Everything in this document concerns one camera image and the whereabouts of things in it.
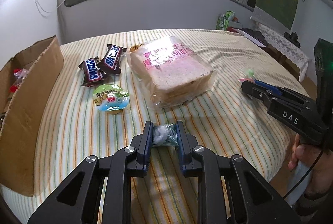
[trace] candy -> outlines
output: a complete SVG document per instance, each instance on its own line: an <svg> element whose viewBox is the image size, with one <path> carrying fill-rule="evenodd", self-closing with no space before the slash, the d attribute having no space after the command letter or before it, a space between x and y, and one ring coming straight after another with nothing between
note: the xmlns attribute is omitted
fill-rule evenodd
<svg viewBox="0 0 333 224"><path fill-rule="evenodd" d="M94 90L94 102L100 111L116 114L129 103L129 93L117 84L104 84Z"/></svg>
<svg viewBox="0 0 333 224"><path fill-rule="evenodd" d="M154 126L153 147L159 146L178 146L175 124Z"/></svg>
<svg viewBox="0 0 333 224"><path fill-rule="evenodd" d="M97 66L98 56L95 58L90 58L83 61L79 68L84 73L84 79L82 86L93 86L102 83L104 80L108 78L108 76L104 73L104 71L100 70Z"/></svg>
<svg viewBox="0 0 333 224"><path fill-rule="evenodd" d="M144 44L138 44L138 45L131 46L129 51L130 52L136 51L139 47L142 47L143 45Z"/></svg>
<svg viewBox="0 0 333 224"><path fill-rule="evenodd" d="M126 50L125 47L108 44L108 52L98 63L98 67L108 75L119 75L122 72L119 67L119 59Z"/></svg>

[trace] blue handle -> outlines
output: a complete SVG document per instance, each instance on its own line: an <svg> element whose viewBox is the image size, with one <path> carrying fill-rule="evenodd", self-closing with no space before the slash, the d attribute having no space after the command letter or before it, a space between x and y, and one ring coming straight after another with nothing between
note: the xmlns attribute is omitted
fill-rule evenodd
<svg viewBox="0 0 333 224"><path fill-rule="evenodd" d="M282 96L282 92L276 86L270 85L268 83L262 82L262 81L257 80L257 79L254 80L254 83L257 84L257 85L259 85L259 86L262 86L262 87L266 88L267 90L272 91L272 93L274 93L274 94Z"/></svg>

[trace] white wall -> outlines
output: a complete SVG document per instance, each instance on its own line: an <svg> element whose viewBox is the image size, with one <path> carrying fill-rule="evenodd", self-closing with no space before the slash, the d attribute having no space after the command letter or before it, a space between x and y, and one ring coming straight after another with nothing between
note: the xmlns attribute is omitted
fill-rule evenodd
<svg viewBox="0 0 333 224"><path fill-rule="evenodd" d="M322 0L298 0L292 32L299 36L303 52L312 60L306 75L317 84L314 51L319 38L333 42L333 9Z"/></svg>
<svg viewBox="0 0 333 224"><path fill-rule="evenodd" d="M56 0L38 0L47 11ZM56 12L42 16L34 0L0 0L0 68L19 51L56 34Z"/></svg>
<svg viewBox="0 0 333 224"><path fill-rule="evenodd" d="M213 30L233 10L244 27L252 12L231 0L87 0L61 6L63 43L116 32L161 28Z"/></svg>

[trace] small packaged snack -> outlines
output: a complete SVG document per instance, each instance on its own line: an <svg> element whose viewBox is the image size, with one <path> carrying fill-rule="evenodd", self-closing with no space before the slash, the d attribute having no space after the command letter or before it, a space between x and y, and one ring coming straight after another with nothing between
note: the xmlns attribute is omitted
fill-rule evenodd
<svg viewBox="0 0 333 224"><path fill-rule="evenodd" d="M26 70L26 69L14 69L14 76L16 78L16 81L9 88L9 90L12 93L14 93L19 88L19 86L21 85L21 83L23 82L23 80L25 79L25 77L27 76L28 73L29 73L29 70Z"/></svg>
<svg viewBox="0 0 333 224"><path fill-rule="evenodd" d="M120 64L120 56L125 52L127 48L119 47L112 44L108 44L108 52L104 58L98 63L98 67L108 75L120 75L122 72Z"/></svg>
<svg viewBox="0 0 333 224"><path fill-rule="evenodd" d="M144 44L133 45L130 47L129 51L133 52L136 51L139 47L143 46Z"/></svg>
<svg viewBox="0 0 333 224"><path fill-rule="evenodd" d="M227 11L223 15L219 15L217 20L216 30L226 31L229 26L229 21L232 21L235 17L234 11Z"/></svg>
<svg viewBox="0 0 333 224"><path fill-rule="evenodd" d="M84 79L81 86L93 86L102 83L104 80L108 78L108 76L98 68L98 56L95 58L90 58L85 61L83 61L79 68L84 73Z"/></svg>
<svg viewBox="0 0 333 224"><path fill-rule="evenodd" d="M94 102L100 111L119 113L129 103L129 93L117 84L104 84L94 90Z"/></svg>
<svg viewBox="0 0 333 224"><path fill-rule="evenodd" d="M254 76L254 70L251 68L245 68L244 69L244 78L240 78L238 81L240 83L243 83L244 81L251 81L254 83L255 76Z"/></svg>
<svg viewBox="0 0 333 224"><path fill-rule="evenodd" d="M178 146L175 124L154 126L153 147L160 146Z"/></svg>

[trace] bed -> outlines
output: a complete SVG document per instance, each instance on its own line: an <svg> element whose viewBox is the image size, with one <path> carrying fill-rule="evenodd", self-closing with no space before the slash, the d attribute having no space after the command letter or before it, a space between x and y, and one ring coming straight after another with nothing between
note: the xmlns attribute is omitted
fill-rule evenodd
<svg viewBox="0 0 333 224"><path fill-rule="evenodd" d="M147 108L126 61L122 74L111 78L130 94L130 104L116 115L99 112L93 88L82 87L78 65L106 53L108 43L123 47L175 35L217 69L213 88L167 111ZM244 95L238 79L252 68L257 79L306 95L299 82L278 62L238 33L211 30L145 30L83 39L61 46L64 68L44 110L35 153L35 196L25 197L1 186L2 195L22 223L88 155L105 157L130 144L150 120L184 122L199 144L216 154L243 155L268 181L280 169L294 132ZM106 181L98 223L101 221ZM152 150L145 178L131 181L132 223L196 223L197 178L184 178L173 147Z"/></svg>

